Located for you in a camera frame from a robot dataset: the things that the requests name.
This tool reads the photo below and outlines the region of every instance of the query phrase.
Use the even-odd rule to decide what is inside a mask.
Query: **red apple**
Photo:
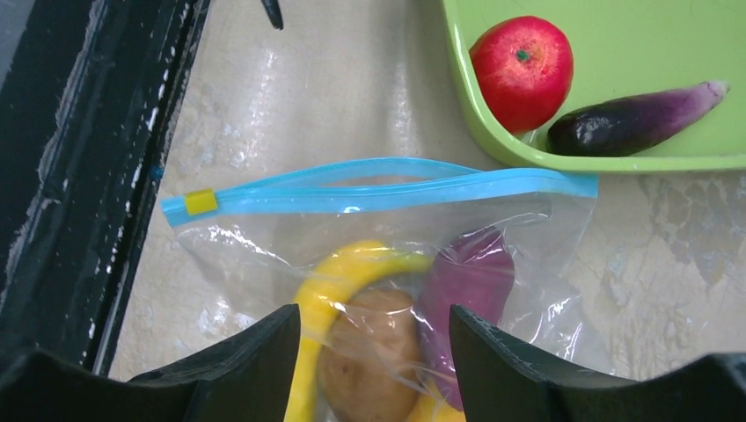
[[[490,111],[511,134],[530,132],[557,113],[573,82],[573,50],[550,22],[521,16],[497,24],[470,50]]]

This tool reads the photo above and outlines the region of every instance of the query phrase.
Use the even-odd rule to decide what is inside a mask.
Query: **purple vegetable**
[[[549,128],[547,149],[562,156],[628,156],[702,119],[729,90],[727,82],[708,81],[583,107]]]
[[[435,384],[452,407],[462,411],[450,351],[450,305],[459,304],[497,324],[515,280],[513,258],[502,233],[487,227],[465,233],[440,251],[415,304],[425,359],[453,381],[437,376]]]

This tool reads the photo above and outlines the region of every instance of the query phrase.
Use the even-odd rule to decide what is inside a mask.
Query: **beige countertop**
[[[159,198],[370,156],[497,167],[458,109],[436,0],[215,0]],[[618,374],[746,350],[746,172],[604,176],[566,274]],[[128,379],[247,327],[153,215],[111,376]]]

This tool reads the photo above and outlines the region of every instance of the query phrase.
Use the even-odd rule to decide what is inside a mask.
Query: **clear plastic bag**
[[[373,158],[190,193],[163,209],[237,311],[261,318],[300,305],[285,420],[463,420],[448,339],[453,303],[613,373],[579,294],[560,278],[597,183]]]

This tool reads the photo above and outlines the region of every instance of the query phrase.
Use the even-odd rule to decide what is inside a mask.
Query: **green plastic container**
[[[561,171],[649,173],[746,169],[746,1],[442,0],[450,64],[472,135],[502,163]],[[581,106],[643,92],[728,80],[731,91],[704,119],[634,156],[556,156],[509,134],[487,108],[469,49],[501,21],[549,20],[570,39],[575,74],[556,118]]]

